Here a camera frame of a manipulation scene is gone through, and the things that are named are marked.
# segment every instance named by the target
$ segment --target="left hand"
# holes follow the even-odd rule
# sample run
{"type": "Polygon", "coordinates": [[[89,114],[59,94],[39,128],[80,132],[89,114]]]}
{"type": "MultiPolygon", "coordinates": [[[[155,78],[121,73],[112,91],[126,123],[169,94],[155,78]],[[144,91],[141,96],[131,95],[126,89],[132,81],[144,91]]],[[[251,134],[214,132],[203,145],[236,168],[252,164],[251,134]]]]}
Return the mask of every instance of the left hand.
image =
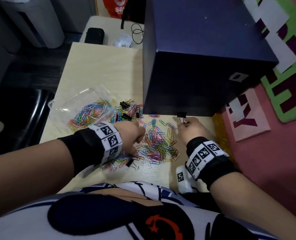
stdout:
{"type": "Polygon", "coordinates": [[[113,126],[118,130],[122,139],[122,151],[132,155],[137,155],[137,149],[134,143],[140,143],[143,139],[146,129],[139,126],[137,121],[121,121],[113,123],[113,126]]]}

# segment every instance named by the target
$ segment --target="desk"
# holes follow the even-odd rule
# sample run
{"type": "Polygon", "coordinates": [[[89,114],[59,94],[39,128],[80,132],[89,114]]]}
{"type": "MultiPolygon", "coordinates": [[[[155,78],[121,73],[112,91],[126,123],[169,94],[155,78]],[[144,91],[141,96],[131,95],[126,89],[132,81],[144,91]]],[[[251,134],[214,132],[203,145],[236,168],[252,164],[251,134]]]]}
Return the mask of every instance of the desk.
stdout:
{"type": "MultiPolygon", "coordinates": [[[[84,88],[94,87],[100,83],[110,92],[117,93],[123,100],[133,99],[136,104],[141,104],[143,101],[142,50],[73,43],[55,98],[63,97],[69,99],[84,88]]],[[[68,135],[66,132],[60,132],[49,117],[41,137],[41,143],[68,135]]],[[[151,119],[152,118],[148,115],[144,115],[144,121],[151,121],[151,119]]],[[[160,119],[175,125],[172,116],[162,115],[160,119]]],[[[198,119],[207,128],[207,137],[210,140],[215,140],[211,117],[198,117],[198,119]]],[[[147,164],[139,165],[137,171],[133,168],[129,168],[128,170],[121,168],[118,172],[107,172],[98,169],[85,178],[82,178],[81,175],[77,175],[60,192],[66,192],[74,188],[89,186],[100,182],[116,184],[138,180],[178,190],[176,168],[179,165],[183,165],[185,161],[188,160],[188,157],[186,155],[186,147],[175,134],[174,140],[178,141],[175,147],[181,154],[175,162],[153,165],[151,169],[148,169],[147,164]]]]}
{"type": "MultiPolygon", "coordinates": [[[[134,22],[125,21],[124,29],[120,29],[122,20],[118,18],[111,18],[111,17],[100,17],[100,16],[92,16],[88,20],[85,30],[82,33],[79,43],[84,43],[86,38],[86,33],[89,28],[102,28],[105,32],[105,37],[103,39],[103,45],[112,45],[114,40],[119,40],[120,33],[125,33],[131,36],[131,26],[134,22]]],[[[137,43],[141,41],[142,33],[141,34],[134,34],[134,39],[137,43]]],[[[130,48],[142,49],[143,44],[136,44],[132,41],[130,48]]]]}

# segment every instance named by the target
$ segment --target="red symbol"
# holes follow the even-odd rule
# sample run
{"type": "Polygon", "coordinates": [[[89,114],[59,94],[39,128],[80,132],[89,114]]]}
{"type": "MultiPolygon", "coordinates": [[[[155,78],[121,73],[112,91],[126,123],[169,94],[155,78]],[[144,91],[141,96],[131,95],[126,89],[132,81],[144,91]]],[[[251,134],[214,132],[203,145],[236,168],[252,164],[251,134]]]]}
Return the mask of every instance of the red symbol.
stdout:
{"type": "Polygon", "coordinates": [[[148,228],[151,230],[151,232],[158,233],[159,228],[156,226],[157,221],[164,221],[172,227],[172,229],[174,230],[174,234],[176,236],[175,240],[183,239],[183,234],[180,232],[180,229],[177,226],[177,224],[167,218],[161,217],[160,215],[151,216],[146,220],[146,224],[149,225],[148,228]]]}

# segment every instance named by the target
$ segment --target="right hand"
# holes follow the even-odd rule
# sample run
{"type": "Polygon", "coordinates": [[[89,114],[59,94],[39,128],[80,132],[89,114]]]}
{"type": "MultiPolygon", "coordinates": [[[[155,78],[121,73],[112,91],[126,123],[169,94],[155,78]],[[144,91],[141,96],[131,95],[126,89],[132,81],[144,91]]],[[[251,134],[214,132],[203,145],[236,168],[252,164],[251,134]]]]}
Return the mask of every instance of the right hand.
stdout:
{"type": "Polygon", "coordinates": [[[196,137],[206,137],[206,128],[196,117],[187,117],[185,122],[189,123],[177,122],[178,132],[185,146],[196,137]]]}

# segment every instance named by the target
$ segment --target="dark blue box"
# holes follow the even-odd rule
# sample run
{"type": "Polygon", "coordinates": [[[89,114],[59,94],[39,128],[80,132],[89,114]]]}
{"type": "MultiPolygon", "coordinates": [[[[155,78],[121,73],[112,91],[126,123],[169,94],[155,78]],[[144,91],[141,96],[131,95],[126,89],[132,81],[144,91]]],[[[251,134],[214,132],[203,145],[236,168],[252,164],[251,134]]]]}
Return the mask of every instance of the dark blue box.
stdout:
{"type": "Polygon", "coordinates": [[[278,60],[242,0],[147,0],[144,114],[213,116],[278,60]]]}

